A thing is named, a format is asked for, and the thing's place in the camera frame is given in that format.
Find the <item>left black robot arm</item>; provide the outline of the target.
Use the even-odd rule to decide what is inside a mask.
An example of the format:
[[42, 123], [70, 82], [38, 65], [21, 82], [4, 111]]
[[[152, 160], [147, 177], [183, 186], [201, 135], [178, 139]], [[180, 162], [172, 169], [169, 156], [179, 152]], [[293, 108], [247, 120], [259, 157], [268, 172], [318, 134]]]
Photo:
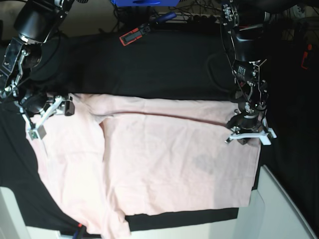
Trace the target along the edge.
[[197, 26], [211, 37], [162, 25], [163, 15], [120, 35], [101, 32], [72, 46], [62, 87], [73, 93], [110, 93], [160, 99], [228, 100], [239, 114], [227, 120], [228, 141], [281, 135], [319, 137], [319, 51], [304, 41], [305, 22], [281, 39], [283, 20], [267, 14], [288, 0], [224, 0], [219, 23]]

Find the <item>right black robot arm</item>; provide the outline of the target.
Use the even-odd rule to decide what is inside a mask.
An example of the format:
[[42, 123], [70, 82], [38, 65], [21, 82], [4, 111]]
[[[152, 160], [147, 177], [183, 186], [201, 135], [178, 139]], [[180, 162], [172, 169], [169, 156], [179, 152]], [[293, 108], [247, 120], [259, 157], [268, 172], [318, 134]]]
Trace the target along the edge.
[[52, 95], [30, 83], [43, 67], [41, 47], [59, 33], [68, 15], [71, 0], [28, 0], [14, 23], [18, 37], [8, 44], [0, 66], [0, 102], [13, 102], [26, 122], [31, 139], [43, 139], [44, 123], [53, 115], [74, 114], [69, 95]]

